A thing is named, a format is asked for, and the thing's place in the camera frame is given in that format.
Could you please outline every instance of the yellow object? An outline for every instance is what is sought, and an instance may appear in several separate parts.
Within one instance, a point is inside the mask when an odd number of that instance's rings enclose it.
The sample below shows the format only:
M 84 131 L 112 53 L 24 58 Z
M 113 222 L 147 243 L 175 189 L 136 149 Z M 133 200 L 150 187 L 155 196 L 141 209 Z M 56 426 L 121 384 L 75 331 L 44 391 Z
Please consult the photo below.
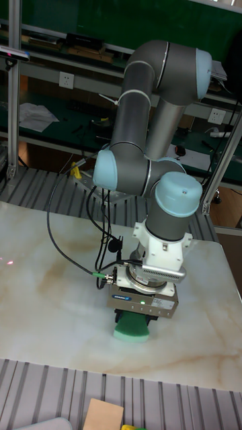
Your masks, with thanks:
M 134 427 L 133 425 L 127 425 L 124 424 L 121 428 L 121 430 L 135 430 L 137 427 Z
M 78 167 L 74 167 L 74 169 L 71 170 L 71 176 L 75 176 L 77 179 L 81 179 L 81 174 Z

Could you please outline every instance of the light blue joint cap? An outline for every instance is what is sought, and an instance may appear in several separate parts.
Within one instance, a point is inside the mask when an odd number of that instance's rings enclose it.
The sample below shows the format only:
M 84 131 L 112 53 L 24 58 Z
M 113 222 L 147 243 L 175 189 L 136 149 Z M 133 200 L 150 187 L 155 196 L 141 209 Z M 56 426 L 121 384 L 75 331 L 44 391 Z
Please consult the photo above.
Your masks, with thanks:
M 97 187 L 115 191 L 118 184 L 118 171 L 115 156 L 109 149 L 98 152 L 93 174 L 93 183 Z
M 209 52 L 196 49 L 196 84 L 198 99 L 208 91 L 212 72 L 212 57 Z
M 186 170 L 184 169 L 183 165 L 173 157 L 163 157 L 162 159 L 155 160 L 156 163 L 158 163 L 159 161 L 172 161 L 172 163 L 178 164 L 184 170 L 184 173 L 186 173 Z
M 155 188 L 155 199 L 167 214 L 178 218 L 191 216 L 199 206 L 202 186 L 192 176 L 168 172 Z

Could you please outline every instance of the metal rail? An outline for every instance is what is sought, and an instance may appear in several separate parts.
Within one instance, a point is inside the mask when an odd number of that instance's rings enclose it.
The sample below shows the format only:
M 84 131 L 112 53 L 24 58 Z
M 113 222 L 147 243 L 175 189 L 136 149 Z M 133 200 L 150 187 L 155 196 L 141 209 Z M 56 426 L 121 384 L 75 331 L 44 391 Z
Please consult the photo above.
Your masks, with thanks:
M 9 47 L 21 49 L 22 0 L 9 0 Z M 9 70 L 8 83 L 8 169 L 13 178 L 18 169 L 20 61 Z
M 0 430 L 62 417 L 82 430 L 91 398 L 147 430 L 240 430 L 241 393 L 0 360 Z
M 57 173 L 19 166 L 19 173 L 8 182 L 0 196 L 0 201 L 16 204 L 24 208 L 46 210 L 48 199 L 55 184 Z M 51 212 L 87 218 L 85 208 L 87 192 L 80 188 L 72 177 L 65 178 L 57 188 L 51 205 Z M 95 220 L 102 221 L 100 202 L 94 198 L 90 202 L 91 213 Z M 111 222 L 121 226 L 134 227 L 148 214 L 150 201 L 141 197 L 127 198 L 111 207 Z M 199 213 L 191 219 L 189 232 L 195 239 L 218 242 L 209 217 Z
M 200 207 L 202 208 L 203 215 L 209 215 L 210 203 L 215 195 L 216 189 L 218 188 L 226 170 L 231 162 L 233 153 L 238 146 L 238 143 L 242 136 L 242 110 L 239 113 L 233 131 L 228 139 L 227 145 L 219 159 L 219 162 L 212 174 L 209 186 L 204 193 Z

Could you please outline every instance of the white mounting bracket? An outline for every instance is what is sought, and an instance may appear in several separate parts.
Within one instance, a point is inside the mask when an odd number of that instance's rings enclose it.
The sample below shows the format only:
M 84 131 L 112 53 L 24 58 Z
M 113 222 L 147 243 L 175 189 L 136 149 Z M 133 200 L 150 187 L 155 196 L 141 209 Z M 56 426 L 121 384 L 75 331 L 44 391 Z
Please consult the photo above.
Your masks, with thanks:
M 208 202 L 203 203 L 202 213 L 203 213 L 203 215 L 209 215 L 210 214 L 210 203 L 208 203 Z

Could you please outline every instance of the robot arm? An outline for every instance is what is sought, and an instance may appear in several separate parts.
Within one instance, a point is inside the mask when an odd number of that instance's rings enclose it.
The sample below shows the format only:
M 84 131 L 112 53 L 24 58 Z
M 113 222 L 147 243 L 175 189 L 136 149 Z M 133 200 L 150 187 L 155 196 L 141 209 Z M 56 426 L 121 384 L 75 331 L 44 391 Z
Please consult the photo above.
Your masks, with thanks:
M 192 240 L 186 230 L 202 186 L 178 161 L 163 157 L 185 107 L 205 96 L 211 68 L 209 53 L 158 40 L 142 45 L 128 61 L 110 147 L 99 152 L 93 182 L 151 197 L 152 204 L 133 233 L 139 244 L 132 257 L 143 265 L 119 268 L 118 288 L 143 294 L 164 294 L 168 289 L 172 295 L 173 282 L 186 274 L 182 249 Z M 160 99 L 147 138 L 154 90 Z

